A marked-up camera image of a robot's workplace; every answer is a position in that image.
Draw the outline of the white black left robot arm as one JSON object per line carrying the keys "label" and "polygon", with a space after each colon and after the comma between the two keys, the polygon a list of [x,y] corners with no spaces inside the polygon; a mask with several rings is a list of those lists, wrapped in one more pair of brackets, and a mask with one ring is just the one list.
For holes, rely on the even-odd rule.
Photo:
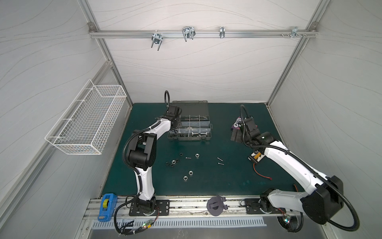
{"label": "white black left robot arm", "polygon": [[178,106],[167,106],[166,112],[151,126],[135,130],[124,145],[122,160],[135,174],[137,183],[137,205],[153,211],[155,189],[152,179],[152,167],[156,160],[157,141],[165,133],[181,126]]}

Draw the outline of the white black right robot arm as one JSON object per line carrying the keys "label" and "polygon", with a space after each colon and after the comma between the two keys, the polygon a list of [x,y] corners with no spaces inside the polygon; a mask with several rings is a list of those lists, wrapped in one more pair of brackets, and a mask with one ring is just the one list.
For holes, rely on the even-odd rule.
{"label": "white black right robot arm", "polygon": [[[264,214],[280,211],[282,216],[278,217],[278,221],[287,231],[299,232],[304,215],[317,224],[329,223],[347,232],[354,232],[360,228],[359,216],[344,195],[341,179],[336,176],[328,177],[317,171],[275,139],[271,133],[260,133],[250,117],[239,117],[236,120],[232,126],[231,139],[253,150],[248,157],[253,166],[266,157],[286,171],[303,188],[303,191],[299,191],[297,187],[292,191],[270,188],[260,195],[256,204]],[[332,221],[332,217],[344,206],[348,207],[352,215],[351,226]]]}

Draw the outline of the purple Fox's candy bag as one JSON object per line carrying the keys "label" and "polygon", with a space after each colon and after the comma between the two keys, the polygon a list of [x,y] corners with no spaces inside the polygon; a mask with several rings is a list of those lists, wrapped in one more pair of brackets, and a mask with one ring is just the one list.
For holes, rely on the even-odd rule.
{"label": "purple Fox's candy bag", "polygon": [[232,125],[231,127],[231,130],[234,130],[234,129],[241,129],[242,127],[242,118],[241,117],[238,117],[235,121],[235,123]]}

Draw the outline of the grey plastic organizer box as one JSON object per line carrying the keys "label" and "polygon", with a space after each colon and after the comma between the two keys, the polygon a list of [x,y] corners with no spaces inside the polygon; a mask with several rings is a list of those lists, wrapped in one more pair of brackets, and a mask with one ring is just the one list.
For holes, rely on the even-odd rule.
{"label": "grey plastic organizer box", "polygon": [[208,101],[172,101],[179,107],[181,125],[168,132],[167,139],[178,141],[208,141],[212,138]]}

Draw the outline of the metal u-bolt clamp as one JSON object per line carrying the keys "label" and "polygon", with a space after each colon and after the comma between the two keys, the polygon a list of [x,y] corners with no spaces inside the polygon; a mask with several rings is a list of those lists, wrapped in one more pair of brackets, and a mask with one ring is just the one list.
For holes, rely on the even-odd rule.
{"label": "metal u-bolt clamp", "polygon": [[161,44],[163,42],[163,37],[161,34],[159,33],[154,33],[152,34],[152,43],[151,43],[151,48],[153,48],[154,45],[158,45],[157,46],[157,50],[159,51],[160,50],[160,47],[161,47]]}
{"label": "metal u-bolt clamp", "polygon": [[193,26],[187,26],[182,29],[182,34],[184,37],[185,42],[188,41],[188,39],[193,40],[194,36],[196,34],[195,28]]}

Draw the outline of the black round cap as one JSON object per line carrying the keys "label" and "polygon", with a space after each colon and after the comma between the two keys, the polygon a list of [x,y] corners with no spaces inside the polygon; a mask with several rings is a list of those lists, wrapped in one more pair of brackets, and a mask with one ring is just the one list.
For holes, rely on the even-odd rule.
{"label": "black round cap", "polygon": [[225,204],[226,198],[222,196],[215,196],[208,200],[207,210],[215,217],[222,214],[223,211],[228,210],[228,206]]}

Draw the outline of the blue tape dispenser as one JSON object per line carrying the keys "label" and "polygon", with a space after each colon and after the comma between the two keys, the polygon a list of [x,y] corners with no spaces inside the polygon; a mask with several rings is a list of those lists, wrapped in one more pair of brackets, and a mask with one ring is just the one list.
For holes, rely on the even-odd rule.
{"label": "blue tape dispenser", "polygon": [[111,220],[117,199],[117,195],[113,193],[104,194],[100,203],[99,214],[97,217],[99,222],[109,222]]}

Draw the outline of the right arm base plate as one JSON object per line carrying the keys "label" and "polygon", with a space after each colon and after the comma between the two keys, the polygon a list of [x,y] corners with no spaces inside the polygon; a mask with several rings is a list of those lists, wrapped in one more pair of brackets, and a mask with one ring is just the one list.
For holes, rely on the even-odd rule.
{"label": "right arm base plate", "polygon": [[242,200],[239,204],[245,209],[248,215],[282,214],[279,209],[273,207],[268,201],[261,198],[247,198]]}

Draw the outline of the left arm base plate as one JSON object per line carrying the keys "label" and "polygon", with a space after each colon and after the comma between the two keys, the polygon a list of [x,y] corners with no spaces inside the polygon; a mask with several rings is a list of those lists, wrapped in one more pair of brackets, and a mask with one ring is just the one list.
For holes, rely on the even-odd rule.
{"label": "left arm base plate", "polygon": [[170,200],[136,200],[131,203],[129,216],[168,216]]}

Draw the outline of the metal bracket clip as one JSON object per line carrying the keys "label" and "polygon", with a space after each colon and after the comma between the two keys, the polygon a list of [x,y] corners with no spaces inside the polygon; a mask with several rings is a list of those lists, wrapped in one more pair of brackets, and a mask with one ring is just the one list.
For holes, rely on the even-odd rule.
{"label": "metal bracket clip", "polygon": [[225,38],[225,27],[220,27],[220,29],[219,29],[219,37],[220,37],[220,39],[223,39],[223,38]]}

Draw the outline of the metal bracket with screws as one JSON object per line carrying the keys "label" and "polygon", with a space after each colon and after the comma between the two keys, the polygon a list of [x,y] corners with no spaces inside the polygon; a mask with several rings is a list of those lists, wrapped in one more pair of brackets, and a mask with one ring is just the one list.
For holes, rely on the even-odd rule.
{"label": "metal bracket with screws", "polygon": [[292,39],[292,38],[305,38],[305,37],[307,37],[307,34],[299,33],[298,28],[295,27],[295,28],[293,28],[291,30],[290,33],[288,33],[288,34],[280,34],[280,36],[283,37],[283,38],[290,38],[290,39]]}

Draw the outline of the aluminium crossbar rail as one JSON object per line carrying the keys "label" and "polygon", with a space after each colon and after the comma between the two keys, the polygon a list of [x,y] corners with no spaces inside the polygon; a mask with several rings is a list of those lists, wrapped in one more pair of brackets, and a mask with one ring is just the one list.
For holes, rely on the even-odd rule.
{"label": "aluminium crossbar rail", "polygon": [[[318,31],[298,30],[299,33],[307,34],[308,38],[317,37]],[[215,30],[195,30],[195,39],[220,39],[219,29]],[[225,29],[225,38],[282,38],[280,34],[288,34],[291,29],[287,30],[229,30]],[[183,38],[181,30],[99,30],[91,32],[91,38],[101,39],[151,39],[152,34],[159,33],[164,39]]]}

